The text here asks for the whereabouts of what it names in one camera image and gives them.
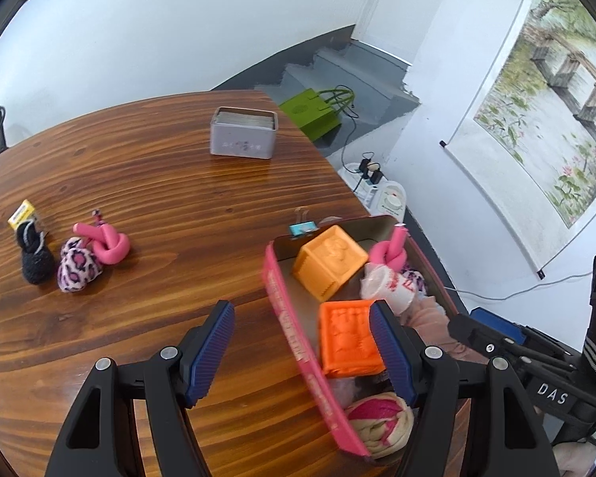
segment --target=yellow and white small box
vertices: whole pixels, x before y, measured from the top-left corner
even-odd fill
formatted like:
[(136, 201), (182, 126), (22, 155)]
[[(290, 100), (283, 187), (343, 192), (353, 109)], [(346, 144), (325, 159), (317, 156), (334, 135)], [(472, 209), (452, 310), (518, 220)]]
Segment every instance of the yellow and white small box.
[(35, 208), (28, 200), (24, 199), (22, 204), (17, 208), (13, 215), (11, 215), (8, 223), (13, 228), (13, 231), (15, 231), (21, 223), (28, 220), (32, 220), (35, 223), (39, 222), (39, 219), (35, 214)]

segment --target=leopard print fabric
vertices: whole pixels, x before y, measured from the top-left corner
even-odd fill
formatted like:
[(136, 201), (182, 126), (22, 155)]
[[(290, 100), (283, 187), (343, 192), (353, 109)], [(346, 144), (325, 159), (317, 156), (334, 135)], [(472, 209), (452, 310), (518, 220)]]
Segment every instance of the leopard print fabric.
[(87, 248), (79, 246), (82, 239), (71, 237), (60, 251), (58, 286), (63, 293), (81, 291), (89, 281), (102, 274), (102, 265)]

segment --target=blue gripper pad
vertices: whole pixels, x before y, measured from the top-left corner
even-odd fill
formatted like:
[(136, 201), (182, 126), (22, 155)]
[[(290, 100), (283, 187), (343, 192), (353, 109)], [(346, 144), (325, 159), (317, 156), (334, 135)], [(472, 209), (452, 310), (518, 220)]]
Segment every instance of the blue gripper pad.
[(522, 345), (526, 341), (526, 336), (523, 335), (520, 327), (484, 308), (475, 308), (470, 312), (470, 317), (509, 337), (517, 344)]
[(376, 301), (371, 305), (369, 328), (395, 394), (413, 406), (418, 397), (415, 383), (421, 372), (421, 359), (386, 301)]
[(227, 349), (236, 314), (229, 301), (219, 301), (204, 324), (195, 332), (190, 348), (182, 356), (182, 377), (188, 382), (186, 406), (194, 407), (207, 395), (214, 375)]

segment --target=gray tin box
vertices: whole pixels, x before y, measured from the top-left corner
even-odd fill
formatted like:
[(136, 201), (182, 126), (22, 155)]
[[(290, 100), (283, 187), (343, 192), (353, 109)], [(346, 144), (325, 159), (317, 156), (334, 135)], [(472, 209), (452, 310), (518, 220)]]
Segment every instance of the gray tin box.
[(270, 159), (277, 131), (273, 111), (219, 107), (210, 122), (210, 154)]

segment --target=bright orange toy block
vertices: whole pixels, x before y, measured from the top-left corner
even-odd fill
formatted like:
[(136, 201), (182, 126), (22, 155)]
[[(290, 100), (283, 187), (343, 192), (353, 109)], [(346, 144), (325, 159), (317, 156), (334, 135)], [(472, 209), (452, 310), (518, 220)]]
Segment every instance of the bright orange toy block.
[(334, 378), (378, 374), (386, 369), (369, 328), (373, 299), (320, 305), (322, 372)]
[(331, 226), (300, 248), (293, 274), (315, 298), (327, 301), (368, 259), (340, 226)]

